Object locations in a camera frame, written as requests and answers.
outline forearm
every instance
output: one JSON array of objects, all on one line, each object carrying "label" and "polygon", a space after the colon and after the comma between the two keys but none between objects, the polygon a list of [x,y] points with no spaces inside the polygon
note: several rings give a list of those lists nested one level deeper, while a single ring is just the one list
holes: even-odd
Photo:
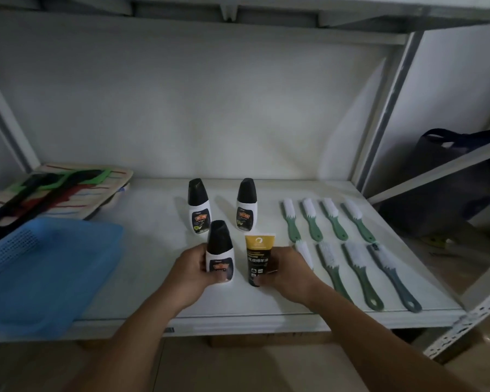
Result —
[{"label": "forearm", "polygon": [[135,392],[148,385],[163,330],[177,310],[157,290],[132,314],[67,391]]},{"label": "forearm", "polygon": [[371,392],[473,391],[326,284],[316,286],[307,306],[325,320]]}]

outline dark bag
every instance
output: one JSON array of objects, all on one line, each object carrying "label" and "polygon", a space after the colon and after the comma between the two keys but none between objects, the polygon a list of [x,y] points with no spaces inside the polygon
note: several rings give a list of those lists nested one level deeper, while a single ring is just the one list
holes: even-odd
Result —
[{"label": "dark bag", "polygon": [[[453,142],[450,147],[445,143]],[[460,134],[427,131],[399,173],[397,184],[490,143],[490,130]],[[415,237],[449,231],[490,205],[490,159],[383,201],[379,213]]]}]

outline blue plastic basket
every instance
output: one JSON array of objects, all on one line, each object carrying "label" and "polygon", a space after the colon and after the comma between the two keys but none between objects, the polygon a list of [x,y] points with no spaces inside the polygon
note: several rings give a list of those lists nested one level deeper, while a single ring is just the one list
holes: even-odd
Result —
[{"label": "blue plastic basket", "polygon": [[0,333],[58,338],[118,264],[123,227],[39,217],[0,240]]}]

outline shoe polish bottle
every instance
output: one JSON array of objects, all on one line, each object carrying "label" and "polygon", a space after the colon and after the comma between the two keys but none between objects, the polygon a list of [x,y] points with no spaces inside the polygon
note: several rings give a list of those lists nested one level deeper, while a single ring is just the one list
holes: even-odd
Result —
[{"label": "shoe polish bottle", "polygon": [[258,198],[254,180],[250,177],[240,184],[236,207],[236,226],[243,231],[252,230],[258,221]]},{"label": "shoe polish bottle", "polygon": [[210,204],[202,179],[193,179],[189,182],[187,202],[189,204],[189,219],[194,232],[202,234],[209,231],[211,220]]},{"label": "shoe polish bottle", "polygon": [[226,282],[234,275],[234,247],[227,224],[223,220],[215,220],[210,224],[205,267],[207,272],[226,272]]}]

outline person's hand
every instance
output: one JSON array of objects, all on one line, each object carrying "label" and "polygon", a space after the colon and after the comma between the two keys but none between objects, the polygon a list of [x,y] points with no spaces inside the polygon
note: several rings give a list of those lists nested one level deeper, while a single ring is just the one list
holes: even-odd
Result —
[{"label": "person's hand", "polygon": [[202,243],[185,250],[158,289],[177,313],[194,304],[207,286],[225,281],[225,272],[205,271],[206,248]]},{"label": "person's hand", "polygon": [[287,300],[307,307],[315,288],[323,283],[291,247],[272,248],[267,269],[277,271],[255,277],[256,285],[271,286]]}]

